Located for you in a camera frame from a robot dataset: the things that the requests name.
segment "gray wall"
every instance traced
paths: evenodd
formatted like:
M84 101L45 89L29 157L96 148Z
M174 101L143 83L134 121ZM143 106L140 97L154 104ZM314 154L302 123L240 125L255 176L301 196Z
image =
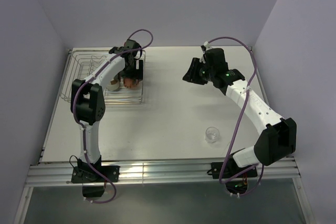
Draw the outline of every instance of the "gray wall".
M319 223L335 223L336 1L278 0L255 45L270 103L298 124L295 157Z
M0 223L12 223L43 145L65 49L36 0L0 6Z
M68 47L97 47L122 44L138 28L154 33L155 46L200 45L223 35L254 45L276 0L39 2Z

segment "cable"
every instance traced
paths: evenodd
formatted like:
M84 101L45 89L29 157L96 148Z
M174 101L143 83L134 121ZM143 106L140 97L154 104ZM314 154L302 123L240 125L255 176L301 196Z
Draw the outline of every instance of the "cable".
M253 74L252 76L250 77L250 79L248 80L247 82L247 86L250 86L253 78L255 77L255 75L257 74L257 62L256 62L256 59L255 59L255 56L252 52L252 50L250 50L248 48L248 46L246 46L243 42L241 42L239 39L236 39L236 38L233 38L233 37L218 37L218 38L214 38L212 40L209 40L208 43L210 44L211 42L214 42L216 40L219 40L219 39L231 39L231 40L234 40L236 42L238 42L239 44L241 44L250 54L251 56L251 60L252 60L252 63L253 63L253 67L254 67L254 71L253 71ZM230 146L227 150L227 153L226 153L226 156L225 156L225 159L224 159L224 162L223 162L223 165L222 165L222 168L220 169L220 174L219 174L219 183L220 184L226 184L227 182L230 182L232 179L238 177L239 175L243 174L243 173L246 173L248 172L249 170L251 169L254 169L257 167L258 164L254 164L252 165L251 167L241 171L240 173L237 173L236 175L232 176L231 178L228 178L226 179L225 181L222 181L222 178L223 178L223 174L224 174L224 170L225 170L225 167L227 165L227 162L229 160L229 156L231 154L231 151L232 151L232 147L233 147L233 144L235 143L235 139L236 139L236 136L237 136L237 132L238 132L238 129L239 129L239 125L240 125L240 122L243 118L243 115L244 115L244 112L245 112L245 109L246 109L246 106L247 106L247 103L248 103L248 99L249 99L249 93L250 93L250 90L247 89L246 90L246 99L245 99L245 102L244 102L244 105L242 107L242 110L240 111L240 114L239 114L239 117L238 117L238 120L237 120L237 123L236 123L236 126L235 126L235 130L233 132L233 135L232 135L232 139L231 139L231 143L230 143ZM255 190L257 188L257 186L260 184L260 181L261 181L261 178L262 178L262 175L264 174L264 165L262 165L262 168L261 168L261 173L260 173L260 177L258 179L258 182L257 184L250 190L250 191L247 191L246 193L244 194L240 194L239 196L245 196L245 195L248 195L250 194L253 190Z
M141 47L141 48L136 48L136 49L130 49L130 50L126 50L126 51L123 51L123 52L120 52L116 55L114 55L109 61L107 61L102 68L100 68L97 73L96 73L96 76L98 76L115 58L121 56L122 54L125 54L125 53L128 53L128 52L134 52L134 51L138 51L138 50L142 50L142 49L145 49L147 48L152 42L153 42L153 34L146 30L146 29L139 29L139 30L136 30L134 33L131 34L131 36L128 38L130 39L134 34L140 32L140 31L145 31L147 33L150 34L151 36L151 41L144 47ZM100 177L102 177L103 179L105 179L108 183L111 184L111 186L113 187L113 190L114 190L114 194L113 196L108 199L108 200L104 200L104 201L97 201L97 200L92 200L92 199L88 199L88 198L85 198L85 200L91 202L91 203L95 203L95 204L104 204L104 203L108 203L108 202L111 202L112 200L114 200L114 198L116 197L116 194L117 194L117 189L115 187L115 185L113 184L113 182L107 178L104 174L101 174L98 170L96 170L90 163L90 159L89 159L89 156L88 156L88 151L87 151L87 146L86 146L86 127L83 123L81 123L78 118L77 118L77 115L76 115L76 104L77 104L77 100L78 100L78 97L79 97L79 94L80 92L82 91L82 89L87 85L89 84L91 81L93 81L95 79L95 77L91 77L89 80L87 80L82 86L79 87L76 95L75 95L75 98L73 100L73 106L72 106L72 112L74 114L74 119L76 121L77 124L79 124L81 127L82 127L82 133L83 133L83 151L84 151L84 157L85 157L85 160L86 160L86 163L89 165L89 167L96 173L98 174Z

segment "dish rack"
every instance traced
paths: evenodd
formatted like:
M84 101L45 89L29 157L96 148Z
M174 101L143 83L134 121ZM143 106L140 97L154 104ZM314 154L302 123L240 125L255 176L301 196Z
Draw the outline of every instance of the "dish rack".
M75 79L83 80L90 74L92 74L101 63L108 57L111 56L108 53L108 50L97 50L97 51L86 51L86 50L76 50L73 51L67 71L66 76L62 84L62 90L60 93L60 97L67 101L71 102L71 85ZM139 61L143 61L143 65L145 66L146 52L143 50L142 57L137 61L137 67L139 66ZM117 91L109 91L107 89L104 90L104 100L106 107L114 107L114 106L129 106L129 105L138 105L143 101L143 83L144 81L140 81L136 89L128 89L123 85L123 79L120 81L120 88Z

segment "cable connector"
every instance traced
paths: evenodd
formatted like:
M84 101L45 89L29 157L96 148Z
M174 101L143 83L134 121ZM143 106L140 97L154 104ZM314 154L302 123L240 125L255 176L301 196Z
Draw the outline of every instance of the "cable connector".
M242 94L246 93L247 90L252 90L251 86L247 86L246 89L242 92Z

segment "metal frame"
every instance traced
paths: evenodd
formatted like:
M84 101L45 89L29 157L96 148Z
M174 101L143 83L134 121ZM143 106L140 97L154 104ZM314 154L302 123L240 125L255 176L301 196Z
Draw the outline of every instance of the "metal frame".
M65 70L58 90L57 99L53 113L51 115L48 131L44 141L41 157L47 143L52 120L55 115L61 88L65 80L65 75L69 65L72 50L69 51ZM260 84L264 101L268 103L264 86L262 84L259 71L257 78ZM119 165L119 181L115 184L152 184L152 183L188 183L188 182L216 182L206 172L211 168L211 162L222 162L223 158L208 159L184 159L166 161L131 161L131 162L103 162L102 165ZM30 197L34 187L44 186L82 186L82 184L71 184L72 167L68 163L38 164L31 166L25 182L23 194L17 209L15 224L24 223L28 210ZM316 223L308 202L306 193L302 186L301 175L299 173L294 157L283 158L282 160L265 167L263 179L292 178L298 195L299 203L306 223ZM102 185L102 183L89 183L86 185Z

